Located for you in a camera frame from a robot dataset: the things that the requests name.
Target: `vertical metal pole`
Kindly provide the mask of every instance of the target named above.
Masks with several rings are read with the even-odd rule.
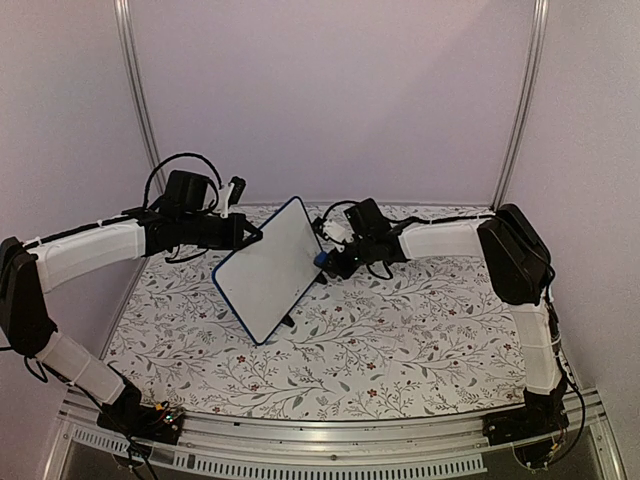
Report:
[[[533,99],[533,90],[538,76],[540,67],[540,59],[542,57],[542,46],[544,43],[544,34],[547,26],[547,13],[549,9],[548,0],[536,0],[533,26],[531,30],[531,41],[529,43],[529,54],[527,56],[527,66],[525,69],[524,80],[522,82],[522,92],[520,93],[520,102],[516,111],[516,118],[511,130],[507,153],[500,172],[498,185],[491,202],[491,208],[498,208],[507,195],[509,182],[513,174],[513,168],[520,151],[520,144],[527,123],[527,116]]]
[[[136,44],[133,38],[133,26],[131,24],[131,11],[129,10],[128,0],[115,0],[116,21],[118,23],[118,34],[120,35],[120,45],[122,47],[122,55],[124,57],[124,65],[129,78],[129,86],[131,87],[131,95],[133,104],[138,117],[140,133],[147,152],[147,159],[151,169],[154,169],[160,163],[160,155],[158,146],[153,135],[153,127],[151,125],[151,117],[147,108],[147,101],[142,88],[142,79],[140,76],[140,66],[138,64],[138,56],[136,53]],[[164,172],[160,170],[155,176],[155,185],[159,192],[164,190],[167,179]]]

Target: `floral tablecloth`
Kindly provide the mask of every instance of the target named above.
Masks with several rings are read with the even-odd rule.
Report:
[[[276,207],[239,207],[256,224]],[[324,210],[307,206],[310,217]],[[388,216],[486,213],[384,206]],[[392,265],[317,284],[266,345],[256,347],[211,281],[226,255],[151,259],[105,361],[143,390],[191,411],[304,420],[461,413],[522,401],[515,324],[473,257]]]

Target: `black cable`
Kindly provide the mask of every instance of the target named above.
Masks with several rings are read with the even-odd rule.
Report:
[[[131,473],[133,473],[133,474],[136,476],[136,478],[137,478],[137,479],[139,479],[139,480],[145,480],[145,478],[144,478],[142,475],[140,475],[140,474],[138,473],[138,471],[136,470],[136,468],[137,468],[137,467],[135,467],[135,466],[133,465],[133,454],[131,453],[131,449],[130,449],[130,448],[129,448],[129,449],[127,449],[127,455],[129,456],[129,471],[130,471]]]
[[[182,257],[182,258],[175,258],[174,257],[169,257],[169,258],[165,258],[164,261],[171,264],[171,265],[175,265],[176,263],[184,263],[184,262],[189,262],[191,260],[194,260],[198,257],[201,257],[202,255],[204,255],[205,253],[207,253],[210,249],[206,248],[198,253],[194,253],[193,255],[189,255],[187,257]]]
[[[326,220],[329,217],[329,214],[335,209],[342,205],[357,205],[358,202],[353,200],[341,200],[339,202],[334,203],[333,205],[329,205],[329,207],[322,214],[322,220]]]
[[[98,402],[95,397],[93,395],[91,395],[89,392],[87,392],[84,388],[76,385],[76,387],[78,389],[80,389],[80,391],[82,393],[85,394],[85,396],[91,400],[91,402],[98,407],[98,410],[100,410],[100,412],[102,412],[102,414],[104,414],[110,421],[111,423],[120,431],[120,433],[122,435],[124,435],[124,438],[127,439],[127,441],[129,442],[129,446],[131,449],[133,449],[138,455],[140,455],[140,457],[142,458],[142,460],[144,460],[144,464],[147,466],[147,470],[149,470],[149,473],[151,474],[151,476],[153,477],[153,480],[159,480],[158,476],[156,475],[155,470],[153,469],[153,467],[151,466],[151,463],[149,463],[149,459],[147,458],[147,455],[142,451],[142,448],[140,447],[140,445],[138,444],[138,442],[136,442],[131,435],[129,435],[128,433],[126,433],[124,430],[122,430],[119,426],[119,424],[111,417],[111,415],[109,415],[109,412],[107,412],[106,410],[104,410],[102,408],[102,405],[100,404],[100,402]]]
[[[142,208],[146,209],[149,206],[149,190],[151,190],[151,182],[153,181],[153,178],[156,176],[156,174],[160,171],[162,167],[164,167],[169,162],[177,160],[178,158],[197,158],[198,160],[203,161],[211,169],[213,174],[216,176],[216,180],[218,180],[218,188],[222,189],[222,180],[220,179],[220,174],[218,173],[218,170],[216,170],[216,167],[213,166],[213,163],[211,163],[209,159],[207,159],[203,155],[200,155],[199,153],[191,153],[191,152],[176,153],[175,155],[171,155],[169,158],[166,158],[162,162],[160,162],[158,166],[156,166],[149,174],[149,177],[147,178],[147,183],[144,186],[144,199],[142,202]],[[212,186],[214,187],[213,189],[216,193],[216,199],[217,199],[218,191],[215,188],[215,185],[212,185]]]
[[[385,272],[387,272],[387,275],[389,275],[388,277],[383,277],[382,275],[378,275],[377,273],[375,273],[373,271],[373,269],[371,268],[370,264],[367,264],[367,271],[374,277],[380,279],[380,280],[391,280],[393,278],[393,273],[391,272],[391,269],[389,269],[389,265],[387,264],[387,262],[382,262],[382,265],[384,266],[384,270]]]
[[[420,218],[420,217],[416,217],[416,216],[410,216],[407,218],[403,218],[400,220],[394,219],[394,218],[389,218],[389,217],[384,217],[388,222],[390,223],[407,223],[407,227],[413,223],[420,223],[423,225],[438,225],[438,224],[442,224],[442,223],[453,223],[453,222],[460,222],[462,220],[481,220],[484,218],[493,218],[495,215],[493,214],[483,214],[483,215],[469,215],[469,216],[461,216],[461,217],[442,217],[442,218],[434,218],[432,220],[427,220],[424,218]]]
[[[40,374],[38,375],[32,368],[31,365],[29,365],[29,357],[27,357],[25,355],[24,357],[24,366],[27,367],[27,370],[29,370],[29,373],[31,375],[33,375],[34,377],[36,377],[38,380],[40,380],[42,383],[49,383],[49,379],[47,378],[47,374],[45,373],[45,371],[42,369],[42,364],[36,360],[36,365],[38,366],[38,368],[40,369]]]
[[[180,247],[182,247],[182,245],[178,245],[178,247],[176,248],[176,253],[174,253],[173,256],[171,257],[165,257],[164,261],[169,263],[169,260],[175,260],[176,258],[178,258],[178,254],[180,253]]]
[[[210,178],[207,180],[208,180],[207,183],[211,185],[211,190],[213,190],[213,193],[215,193],[216,196],[213,200],[211,200],[211,202],[209,203],[209,206],[201,212],[203,215],[207,215],[213,212],[218,206],[218,203],[220,202],[220,194],[218,193],[218,189],[216,188],[215,183],[213,183],[213,180],[211,180]]]
[[[580,428],[578,429],[578,434],[576,435],[576,438],[573,440],[573,443],[564,452],[562,452],[562,454],[559,457],[555,457],[553,460],[551,460],[549,462],[549,466],[555,465],[560,460],[562,460],[567,455],[569,455],[569,453],[571,453],[571,451],[578,444],[578,441],[580,441],[580,437],[582,436],[582,432],[584,431],[584,426],[585,426],[585,423],[587,421],[587,406],[586,406],[586,404],[584,402],[584,397],[580,393],[580,390],[578,389],[578,386],[575,383],[573,383],[571,380],[569,380],[569,375],[568,375],[567,371],[564,369],[564,367],[562,366],[562,362],[560,361],[560,357],[556,357],[556,359],[557,359],[557,362],[558,362],[558,367],[562,371],[562,376],[565,378],[565,380],[567,381],[567,383],[571,387],[571,390],[573,390],[573,392],[577,395],[578,400],[580,400],[580,406],[582,408],[582,419],[580,420]]]

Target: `white wall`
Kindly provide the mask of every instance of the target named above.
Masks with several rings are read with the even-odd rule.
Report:
[[[640,2],[551,2],[508,200],[548,243],[564,343],[640,478]]]
[[[1,2],[0,65],[0,239],[138,205],[148,168],[112,2]],[[47,296],[50,317],[98,352],[134,267],[60,287]],[[41,476],[63,396],[0,353],[0,478]]]
[[[533,0],[132,2],[161,156],[207,152],[245,201],[488,205]]]

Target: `robotic arm segment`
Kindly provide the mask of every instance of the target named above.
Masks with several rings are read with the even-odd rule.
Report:
[[[0,244],[0,328],[9,345],[100,402],[100,426],[175,443],[180,423],[167,415],[171,418],[167,428],[163,422],[153,422],[150,429],[150,419],[163,412],[141,405],[140,390],[131,382],[58,332],[43,294],[103,266],[171,252],[181,245],[240,250],[259,241],[262,232],[245,215],[228,212],[229,205],[238,202],[244,180],[233,177],[223,189],[222,205],[214,189],[214,202],[203,208],[207,186],[212,183],[205,176],[174,170],[166,191],[149,208],[134,208],[122,216],[27,244],[14,237]],[[223,214],[214,213],[219,206]]]
[[[140,258],[145,253],[145,231],[136,220],[100,226],[38,245],[35,255],[42,292],[106,265]]]
[[[567,381],[557,362],[560,334],[549,294],[555,275],[551,256],[515,205],[505,205],[482,220],[391,220],[367,199],[346,209],[345,216],[353,238],[316,259],[329,276],[346,279],[360,266],[378,261],[388,265],[429,256],[483,258],[496,295],[513,314],[526,367],[525,407],[487,415],[485,434],[491,444],[499,444],[566,428],[562,396]],[[327,223],[316,219],[314,230],[332,239]]]

